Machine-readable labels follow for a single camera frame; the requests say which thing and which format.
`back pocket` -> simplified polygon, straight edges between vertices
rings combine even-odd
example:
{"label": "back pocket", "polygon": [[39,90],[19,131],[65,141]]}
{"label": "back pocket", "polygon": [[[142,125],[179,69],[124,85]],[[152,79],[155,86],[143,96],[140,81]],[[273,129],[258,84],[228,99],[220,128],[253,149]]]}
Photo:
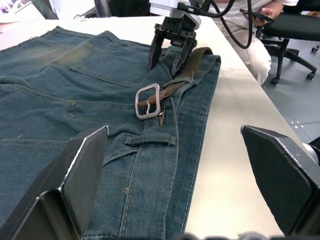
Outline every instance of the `back pocket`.
{"label": "back pocket", "polygon": [[160,85],[170,81],[170,72],[161,60],[149,71],[148,57],[148,47],[113,42],[71,69],[127,88],[143,88],[151,84],[150,79]]}

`smartphone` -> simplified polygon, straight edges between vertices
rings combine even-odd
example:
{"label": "smartphone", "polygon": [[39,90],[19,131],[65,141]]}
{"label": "smartphone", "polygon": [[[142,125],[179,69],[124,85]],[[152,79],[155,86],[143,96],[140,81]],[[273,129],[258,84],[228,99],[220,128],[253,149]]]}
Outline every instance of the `smartphone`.
{"label": "smartphone", "polygon": [[[248,14],[248,10],[240,9],[239,11],[240,11],[240,13]],[[269,23],[274,23],[275,22],[275,20],[272,19],[271,17],[265,16],[265,15],[263,15],[261,13],[257,13],[257,12],[254,12],[254,11],[252,12],[252,16],[256,17],[257,19],[269,22]]]}

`blue denim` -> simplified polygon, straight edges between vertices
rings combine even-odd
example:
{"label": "blue denim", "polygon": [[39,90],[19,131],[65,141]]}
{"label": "blue denim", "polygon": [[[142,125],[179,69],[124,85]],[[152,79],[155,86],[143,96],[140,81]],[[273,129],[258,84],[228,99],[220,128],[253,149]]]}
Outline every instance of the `blue denim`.
{"label": "blue denim", "polygon": [[149,71],[149,47],[108,31],[57,27],[0,51],[0,226],[71,137],[108,125],[83,238],[172,239],[184,230],[220,57],[205,55],[194,78],[163,102],[161,124],[160,117],[136,117],[135,95],[177,81],[170,72],[178,48],[164,49]]}

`chair base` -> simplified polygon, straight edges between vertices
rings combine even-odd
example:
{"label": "chair base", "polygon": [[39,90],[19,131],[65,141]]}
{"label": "chair base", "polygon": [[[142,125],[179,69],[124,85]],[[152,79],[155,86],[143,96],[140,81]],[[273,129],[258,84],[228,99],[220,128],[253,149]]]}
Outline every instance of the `chair base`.
{"label": "chair base", "polygon": [[285,38],[283,42],[279,41],[262,41],[265,44],[275,44],[275,45],[264,45],[270,56],[276,56],[278,58],[278,66],[276,71],[275,78],[272,79],[271,84],[277,85],[280,80],[280,75],[282,71],[282,65],[284,58],[290,59],[291,61],[295,61],[302,66],[311,70],[311,72],[306,76],[307,80],[312,80],[315,77],[317,68],[309,63],[308,61],[304,60],[299,56],[299,50],[293,48],[287,48],[289,39]]}

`table surface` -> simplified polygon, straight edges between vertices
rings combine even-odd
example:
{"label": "table surface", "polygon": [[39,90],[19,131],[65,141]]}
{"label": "table surface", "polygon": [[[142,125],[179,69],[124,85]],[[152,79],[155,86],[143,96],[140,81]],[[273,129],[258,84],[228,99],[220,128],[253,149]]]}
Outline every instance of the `table surface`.
{"label": "table surface", "polygon": [[[88,34],[105,30],[118,38],[151,44],[155,23],[163,17],[43,20],[0,25],[0,50],[36,37],[59,25]],[[215,23],[202,17],[196,31],[197,47],[210,47],[221,56],[221,69],[210,107],[197,179],[186,231],[200,238],[236,238],[246,231],[281,235],[256,185],[246,146],[243,124],[277,131],[301,142],[258,85]]]}

